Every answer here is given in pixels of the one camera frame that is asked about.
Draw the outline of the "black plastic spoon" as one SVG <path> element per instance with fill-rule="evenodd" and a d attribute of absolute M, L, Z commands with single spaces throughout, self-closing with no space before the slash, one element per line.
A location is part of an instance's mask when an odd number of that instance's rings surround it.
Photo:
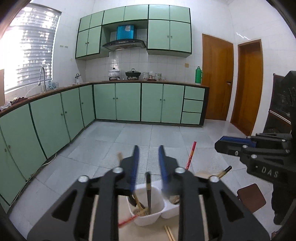
<path fill-rule="evenodd" d="M 133 197 L 133 195 L 130 195 L 130 196 L 128 197 L 128 201 L 129 201 L 129 203 L 130 203 L 132 206 L 134 206 L 134 207 L 137 206 L 137 202 L 136 202 L 135 198 Z"/>

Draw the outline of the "red patterned wooden chopstick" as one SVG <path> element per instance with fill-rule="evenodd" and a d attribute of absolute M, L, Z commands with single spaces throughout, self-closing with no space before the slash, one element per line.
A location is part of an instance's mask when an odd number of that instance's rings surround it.
<path fill-rule="evenodd" d="M 134 215 L 134 216 L 131 216 L 125 220 L 122 220 L 118 223 L 118 228 L 122 228 L 124 227 L 125 225 L 129 224 L 130 222 L 132 222 L 133 220 L 135 220 L 136 218 L 138 218 L 138 215 Z"/>
<path fill-rule="evenodd" d="M 167 226 L 168 227 L 168 229 L 169 229 L 169 231 L 170 231 L 170 233 L 171 233 L 171 238 L 173 239 L 173 241 L 176 241 L 175 240 L 175 237 L 174 237 L 174 235 L 173 235 L 173 233 L 172 233 L 172 231 L 171 231 L 171 229 L 170 229 L 170 227 L 169 226 Z"/>
<path fill-rule="evenodd" d="M 194 155 L 194 151 L 195 151 L 195 148 L 196 148 L 196 144 L 197 144 L 197 142 L 194 141 L 194 142 L 193 142 L 193 145 L 192 145 L 192 148 L 191 148 L 191 152 L 190 152 L 190 154 L 189 154 L 189 159 L 188 159 L 187 164 L 186 164 L 186 170 L 189 170 L 189 167 L 190 167 L 190 165 L 191 165 L 191 161 L 192 161 L 192 158 L 193 158 L 193 155 Z"/>
<path fill-rule="evenodd" d="M 165 229 L 166 234 L 167 234 L 167 236 L 169 238 L 169 241 L 173 241 L 173 239 L 171 238 L 171 233 L 170 233 L 170 231 L 169 231 L 169 229 L 168 229 L 168 227 L 166 225 L 164 226 L 164 229 Z"/>

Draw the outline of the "silver metal spoon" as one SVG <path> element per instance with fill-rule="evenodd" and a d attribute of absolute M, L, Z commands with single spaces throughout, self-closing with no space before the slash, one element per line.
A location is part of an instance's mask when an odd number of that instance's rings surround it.
<path fill-rule="evenodd" d="M 177 205 L 180 202 L 180 196 L 179 195 L 170 196 L 169 201 L 171 202 L 171 204 Z"/>

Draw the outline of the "green lower kitchen cabinets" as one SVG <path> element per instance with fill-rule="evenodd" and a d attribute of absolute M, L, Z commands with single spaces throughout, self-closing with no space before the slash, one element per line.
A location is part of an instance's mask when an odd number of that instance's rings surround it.
<path fill-rule="evenodd" d="M 1 201 L 11 205 L 39 168 L 95 120 L 204 124 L 209 88 L 107 81 L 22 98 L 1 111 Z"/>

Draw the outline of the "green kitchen cabinets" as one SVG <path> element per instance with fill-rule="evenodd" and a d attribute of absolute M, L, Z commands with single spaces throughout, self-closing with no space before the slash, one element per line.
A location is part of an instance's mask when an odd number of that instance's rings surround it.
<path fill-rule="evenodd" d="M 107 81 L 22 98 L 1 111 L 1 201 L 11 205 L 39 168 L 95 120 L 204 124 L 209 88 Z"/>
<path fill-rule="evenodd" d="M 92 13 L 80 19 L 76 58 L 82 60 L 107 57 L 103 47 L 116 38 L 116 28 L 135 25 L 136 38 L 144 40 L 148 54 L 188 57 L 192 53 L 190 9 L 163 4 L 121 6 Z"/>

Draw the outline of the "chrome kitchen faucet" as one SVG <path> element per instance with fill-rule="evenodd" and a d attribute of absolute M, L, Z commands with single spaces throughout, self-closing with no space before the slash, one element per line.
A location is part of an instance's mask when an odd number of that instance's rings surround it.
<path fill-rule="evenodd" d="M 38 86 L 41 86 L 41 83 L 43 83 L 43 92 L 46 92 L 47 91 L 46 73 L 45 73 L 45 68 L 44 67 L 41 67 L 41 69 L 40 69 Z"/>

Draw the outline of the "green upper kitchen cabinets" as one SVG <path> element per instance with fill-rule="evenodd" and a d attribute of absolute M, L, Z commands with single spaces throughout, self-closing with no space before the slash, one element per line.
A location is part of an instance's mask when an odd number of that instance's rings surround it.
<path fill-rule="evenodd" d="M 92 13 L 80 19 L 76 58 L 82 60 L 107 57 L 103 47 L 116 38 L 116 28 L 135 25 L 136 38 L 144 40 L 148 54 L 188 57 L 192 53 L 190 9 L 163 4 L 121 6 Z"/>

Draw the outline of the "brown stool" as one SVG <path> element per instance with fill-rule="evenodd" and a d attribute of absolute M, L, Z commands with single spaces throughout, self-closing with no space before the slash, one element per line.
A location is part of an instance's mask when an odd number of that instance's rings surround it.
<path fill-rule="evenodd" d="M 238 189 L 237 197 L 252 213 L 266 205 L 264 195 L 256 183 Z"/>

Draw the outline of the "brown wooden door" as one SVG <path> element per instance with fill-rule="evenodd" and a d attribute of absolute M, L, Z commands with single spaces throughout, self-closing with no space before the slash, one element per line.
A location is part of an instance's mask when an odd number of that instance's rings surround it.
<path fill-rule="evenodd" d="M 225 121 L 234 73 L 233 44 L 206 34 L 202 35 L 202 43 L 202 84 L 209 87 L 206 119 Z"/>
<path fill-rule="evenodd" d="M 252 134 L 263 86 L 263 52 L 260 40 L 238 45 L 238 76 L 231 123 L 241 132 Z"/>

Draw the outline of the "dark wooden cabinet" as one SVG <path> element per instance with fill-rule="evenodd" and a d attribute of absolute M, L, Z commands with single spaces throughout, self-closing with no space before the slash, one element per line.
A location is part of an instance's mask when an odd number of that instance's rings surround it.
<path fill-rule="evenodd" d="M 285 77 L 273 75 L 273 91 L 264 133 L 290 133 L 290 102 L 288 89 L 295 87 L 295 71 Z"/>

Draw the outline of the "beige table mat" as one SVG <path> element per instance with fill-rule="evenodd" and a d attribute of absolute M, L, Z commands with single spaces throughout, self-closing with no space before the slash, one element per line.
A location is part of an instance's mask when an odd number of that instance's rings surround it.
<path fill-rule="evenodd" d="M 98 178 L 103 176 L 106 172 L 108 172 L 110 169 L 107 168 L 98 168 L 98 171 L 94 174 L 93 178 Z M 195 176 L 202 177 L 208 179 L 210 176 L 215 175 L 218 176 L 219 173 L 211 174 L 207 171 L 199 171 L 195 173 Z M 154 186 L 161 184 L 161 175 L 154 175 L 151 174 L 152 178 L 152 184 Z M 95 195 L 93 206 L 91 210 L 91 218 L 90 218 L 90 229 L 89 229 L 89 238 L 88 240 L 93 239 L 93 231 L 94 231 L 94 222 L 95 222 L 95 214 L 98 204 L 98 195 Z M 119 216 L 121 217 L 121 220 L 125 220 L 130 216 L 130 214 L 127 213 L 129 210 L 129 204 L 127 204 L 124 196 L 120 196 L 118 198 L 119 200 Z M 170 228 L 173 228 L 173 234 L 177 234 L 177 228 L 178 228 L 178 221 L 179 218 L 177 216 L 165 219 L 162 217 L 159 217 L 155 223 L 146 225 L 146 226 L 138 226 L 135 224 L 134 221 L 139 221 L 139 218 L 136 218 L 129 224 L 125 225 L 122 228 L 119 228 L 119 240 L 169 240 L 166 231 L 164 229 L 164 226 L 169 226 Z"/>

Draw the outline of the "green thermos bottle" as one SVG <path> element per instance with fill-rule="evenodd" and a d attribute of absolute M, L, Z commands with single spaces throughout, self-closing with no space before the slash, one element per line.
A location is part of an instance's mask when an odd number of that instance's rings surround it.
<path fill-rule="evenodd" d="M 202 82 L 202 70 L 201 67 L 198 66 L 195 70 L 195 83 L 201 84 Z"/>

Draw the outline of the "white rice cooker pot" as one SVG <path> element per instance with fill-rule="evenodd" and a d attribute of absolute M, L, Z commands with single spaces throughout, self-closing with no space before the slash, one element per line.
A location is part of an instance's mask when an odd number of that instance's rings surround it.
<path fill-rule="evenodd" d="M 120 80 L 120 71 L 117 69 L 109 70 L 108 72 L 109 81 L 111 80 Z"/>

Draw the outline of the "black wok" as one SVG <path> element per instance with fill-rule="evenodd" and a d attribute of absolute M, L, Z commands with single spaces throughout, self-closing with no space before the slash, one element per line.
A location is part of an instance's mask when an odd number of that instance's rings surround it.
<path fill-rule="evenodd" d="M 132 68 L 130 71 L 127 71 L 125 75 L 127 77 L 127 80 L 139 80 L 141 72 L 136 71 L 134 68 Z"/>

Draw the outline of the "blue range hood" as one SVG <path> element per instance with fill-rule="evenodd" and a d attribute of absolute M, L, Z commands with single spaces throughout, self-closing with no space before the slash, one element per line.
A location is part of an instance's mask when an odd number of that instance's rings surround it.
<path fill-rule="evenodd" d="M 121 25 L 116 28 L 116 38 L 105 43 L 103 47 L 109 51 L 120 51 L 131 48 L 146 48 L 144 40 L 136 38 L 137 28 L 135 25 Z"/>

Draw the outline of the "window blinds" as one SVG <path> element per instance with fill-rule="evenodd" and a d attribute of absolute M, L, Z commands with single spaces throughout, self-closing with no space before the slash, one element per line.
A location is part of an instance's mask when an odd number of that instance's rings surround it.
<path fill-rule="evenodd" d="M 1 70 L 4 90 L 26 86 L 39 81 L 41 67 L 46 81 L 52 80 L 55 35 L 61 12 L 28 4 L 22 8 L 1 38 Z"/>

